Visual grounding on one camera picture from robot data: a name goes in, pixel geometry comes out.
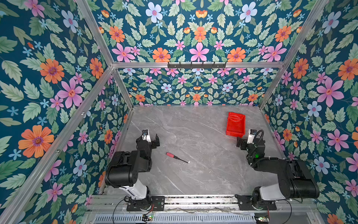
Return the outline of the red handled screwdriver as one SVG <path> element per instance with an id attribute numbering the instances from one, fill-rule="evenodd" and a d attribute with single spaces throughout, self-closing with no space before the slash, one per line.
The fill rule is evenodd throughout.
<path id="1" fill-rule="evenodd" d="M 183 160 L 183 159 L 181 159 L 181 158 L 175 156 L 175 155 L 172 154 L 172 153 L 167 152 L 166 155 L 167 155 L 168 157 L 170 157 L 170 158 L 173 158 L 173 159 L 176 159 L 176 160 L 180 160 L 180 161 L 183 161 L 183 162 L 185 162 L 185 163 L 189 163 L 188 161 L 185 161 L 185 160 Z"/>

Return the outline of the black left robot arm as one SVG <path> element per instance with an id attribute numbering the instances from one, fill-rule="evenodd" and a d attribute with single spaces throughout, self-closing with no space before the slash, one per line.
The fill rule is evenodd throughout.
<path id="1" fill-rule="evenodd" d="M 139 180 L 139 173 L 151 171 L 152 151 L 159 146 L 157 135 L 151 140 L 149 134 L 143 133 L 136 139 L 136 150 L 115 152 L 105 172 L 105 184 L 122 189 L 126 193 L 124 201 L 140 210 L 153 207 L 150 190 Z"/>

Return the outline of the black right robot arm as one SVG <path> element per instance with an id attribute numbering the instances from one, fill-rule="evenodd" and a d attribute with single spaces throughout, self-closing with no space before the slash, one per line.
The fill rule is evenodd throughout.
<path id="1" fill-rule="evenodd" d="M 255 171 L 276 174 L 277 183 L 255 187 L 250 197 L 236 195 L 241 210 L 276 210 L 276 201 L 319 197 L 318 184 L 303 161 L 266 157 L 263 139 L 248 141 L 238 137 L 236 143 L 240 150 L 247 151 L 248 165 Z"/>

